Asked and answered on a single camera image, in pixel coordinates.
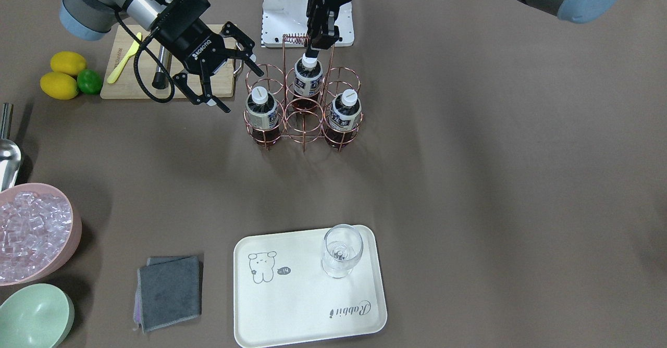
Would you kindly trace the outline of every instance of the black cable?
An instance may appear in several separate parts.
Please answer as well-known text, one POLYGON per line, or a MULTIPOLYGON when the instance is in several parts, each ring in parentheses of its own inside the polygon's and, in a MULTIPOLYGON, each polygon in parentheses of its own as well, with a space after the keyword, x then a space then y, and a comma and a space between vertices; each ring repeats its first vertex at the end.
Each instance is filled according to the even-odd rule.
POLYGON ((139 84, 139 87, 141 88, 141 91, 143 91, 144 94, 153 101, 157 103, 167 103, 174 99, 174 94, 176 94, 176 87, 174 86, 174 80, 171 79, 171 76, 169 75, 169 71, 167 68, 160 62, 160 59, 153 54, 150 49, 148 49, 148 44, 155 38, 155 31, 157 28, 153 29, 153 32, 151 34, 148 34, 148 36, 141 41, 136 37, 136 35, 129 30, 127 25, 124 23, 123 19, 121 18, 121 15, 119 11, 115 12, 116 20, 118 21, 119 25, 129 34, 133 40, 135 40, 136 43, 139 44, 139 49, 137 50, 137 53, 134 56, 134 63, 133 63, 133 68, 134 68, 134 76, 137 79, 137 83, 139 84), (157 63, 157 65, 164 71, 166 77, 167 77, 167 82, 169 82, 169 96, 167 98, 158 98, 157 96, 153 95, 148 89, 146 89, 146 86, 143 84, 143 80, 141 80, 141 75, 139 74, 139 58, 141 56, 141 52, 146 51, 148 55, 157 63))

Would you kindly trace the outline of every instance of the bottle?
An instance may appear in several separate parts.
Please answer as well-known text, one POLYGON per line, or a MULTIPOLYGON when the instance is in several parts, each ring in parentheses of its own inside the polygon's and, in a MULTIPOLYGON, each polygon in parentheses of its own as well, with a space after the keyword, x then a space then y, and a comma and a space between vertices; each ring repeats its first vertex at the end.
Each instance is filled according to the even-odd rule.
POLYGON ((352 139, 352 130, 362 120, 362 103, 357 92, 347 89, 338 94, 329 106, 327 128, 324 130, 327 143, 333 147, 343 148, 352 139))
POLYGON ((280 139, 278 104, 262 86, 254 87, 245 102, 248 123, 252 125, 252 137, 258 144, 275 144, 280 139))
MULTIPOLYGON (((294 99, 306 97, 317 101, 322 84, 322 64, 317 58, 303 56, 294 65, 294 99)), ((292 104, 299 110, 312 110, 317 104, 310 101, 296 101, 292 104)))

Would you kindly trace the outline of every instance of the brown table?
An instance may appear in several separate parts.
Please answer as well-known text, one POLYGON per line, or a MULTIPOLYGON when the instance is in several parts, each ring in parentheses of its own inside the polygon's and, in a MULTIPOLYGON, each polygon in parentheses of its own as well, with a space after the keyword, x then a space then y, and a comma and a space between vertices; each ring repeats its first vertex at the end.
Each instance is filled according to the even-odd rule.
MULTIPOLYGON (((243 84, 228 115, 48 98, 55 52, 102 73, 114 37, 69 35, 60 0, 0 1, 23 182, 83 217, 80 248, 43 279, 76 306, 63 347, 236 346, 236 242, 339 222, 376 234, 389 320, 303 346, 667 345, 667 0, 620 0, 582 26, 514 0, 355 0, 336 61, 362 75, 366 120, 340 154, 256 146, 243 84), (200 256, 202 316, 143 335, 135 272, 155 255, 200 256)), ((259 39, 262 0, 209 1, 206 22, 259 39)))

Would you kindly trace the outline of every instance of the wooden cutting board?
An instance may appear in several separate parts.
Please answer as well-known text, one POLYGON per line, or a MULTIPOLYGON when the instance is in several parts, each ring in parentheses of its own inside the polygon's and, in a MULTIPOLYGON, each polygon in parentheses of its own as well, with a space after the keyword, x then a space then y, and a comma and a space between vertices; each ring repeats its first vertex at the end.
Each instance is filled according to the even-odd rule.
MULTIPOLYGON (((144 30, 139 25, 128 25, 127 26, 134 34, 141 32, 143 37, 148 35, 148 31, 144 30)), ((209 28, 214 32, 220 32, 222 25, 209 25, 209 28)), ((109 63, 107 64, 107 70, 104 74, 104 82, 102 86, 102 91, 100 92, 100 97, 104 99, 149 99, 146 94, 143 94, 137 80, 134 76, 133 63, 134 58, 130 58, 127 62, 123 73, 114 84, 107 83, 107 77, 114 68, 118 65, 120 60, 125 56, 127 50, 132 45, 132 38, 126 31, 117 26, 116 28, 116 37, 114 39, 114 46, 112 47, 112 53, 109 56, 109 63)), ((225 46, 227 48, 232 48, 235 45, 235 41, 232 38, 225 39, 225 46)), ((148 45, 155 56, 159 56, 160 44, 157 40, 151 41, 148 45)), ((233 98, 234 97, 234 65, 241 63, 238 60, 229 59, 227 63, 220 68, 220 70, 211 77, 211 87, 215 96, 219 98, 233 98)), ((151 86, 153 82, 153 76, 155 75, 155 61, 148 55, 147 52, 142 52, 139 60, 139 73, 143 84, 146 86, 148 91, 152 92, 158 98, 166 98, 169 96, 169 86, 167 89, 158 90, 151 86)), ((176 73, 183 70, 183 65, 176 58, 171 58, 171 68, 169 68, 171 73, 170 76, 175 75, 176 73)), ((202 86, 200 85, 200 78, 196 75, 188 75, 188 86, 197 94, 202 94, 202 86)), ((174 99, 182 98, 185 99, 181 90, 176 88, 176 94, 174 94, 174 99)))

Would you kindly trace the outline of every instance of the copper wire rack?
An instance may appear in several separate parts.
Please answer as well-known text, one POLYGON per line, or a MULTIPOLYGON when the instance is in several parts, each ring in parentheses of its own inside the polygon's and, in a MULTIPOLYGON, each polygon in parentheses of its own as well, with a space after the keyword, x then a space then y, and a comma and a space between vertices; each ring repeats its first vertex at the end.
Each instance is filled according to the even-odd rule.
POLYGON ((294 68, 286 71, 286 43, 301 44, 307 46, 308 37, 298 34, 283 35, 283 68, 280 69, 274 65, 259 65, 265 72, 264 77, 251 83, 251 73, 245 75, 245 87, 250 94, 256 86, 263 86, 268 92, 276 98, 278 103, 277 115, 278 125, 273 129, 263 130, 253 127, 248 119, 248 111, 243 111, 243 120, 248 135, 259 145, 267 150, 276 144, 280 139, 291 139, 293 142, 300 143, 302 151, 305 152, 307 144, 324 139, 329 146, 341 151, 345 146, 354 141, 359 132, 360 125, 364 121, 364 114, 357 125, 348 131, 341 132, 333 129, 327 120, 330 111, 330 104, 334 98, 345 89, 354 89, 359 93, 362 84, 357 72, 348 67, 332 67, 334 60, 334 51, 336 46, 331 47, 329 54, 329 65, 324 73, 324 79, 320 85, 319 91, 314 96, 302 96, 293 89, 294 68))

